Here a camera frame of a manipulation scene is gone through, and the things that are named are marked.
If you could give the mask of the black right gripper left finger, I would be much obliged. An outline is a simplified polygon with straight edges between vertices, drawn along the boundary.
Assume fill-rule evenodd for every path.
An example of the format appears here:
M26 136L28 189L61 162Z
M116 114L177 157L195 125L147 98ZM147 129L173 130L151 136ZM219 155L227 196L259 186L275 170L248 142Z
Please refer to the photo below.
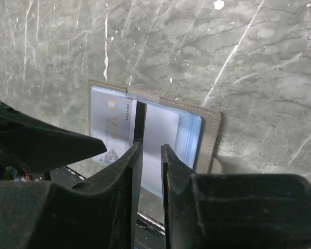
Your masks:
M0 181L0 248L133 248L143 148L72 188Z

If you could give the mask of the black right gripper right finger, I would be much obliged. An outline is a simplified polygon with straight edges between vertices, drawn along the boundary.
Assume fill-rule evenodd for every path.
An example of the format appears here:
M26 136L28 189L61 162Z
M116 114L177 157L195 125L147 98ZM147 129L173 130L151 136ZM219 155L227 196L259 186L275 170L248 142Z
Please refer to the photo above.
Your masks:
M167 248L311 248L311 184L295 174L198 174L161 147Z

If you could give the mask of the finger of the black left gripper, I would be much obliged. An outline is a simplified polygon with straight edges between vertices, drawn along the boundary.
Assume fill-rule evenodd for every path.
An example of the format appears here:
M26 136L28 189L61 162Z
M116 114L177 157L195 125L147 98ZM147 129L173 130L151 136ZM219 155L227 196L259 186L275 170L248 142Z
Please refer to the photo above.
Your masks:
M50 125L0 101L0 179L9 166L42 174L106 150L102 140Z

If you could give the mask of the silver card black stripe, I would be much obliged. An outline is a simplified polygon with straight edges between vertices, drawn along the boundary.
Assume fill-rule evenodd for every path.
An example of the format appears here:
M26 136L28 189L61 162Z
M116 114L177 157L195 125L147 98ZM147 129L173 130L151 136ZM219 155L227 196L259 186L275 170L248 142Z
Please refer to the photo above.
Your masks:
M146 108L141 186L162 197L161 146L175 146L179 115L153 104Z

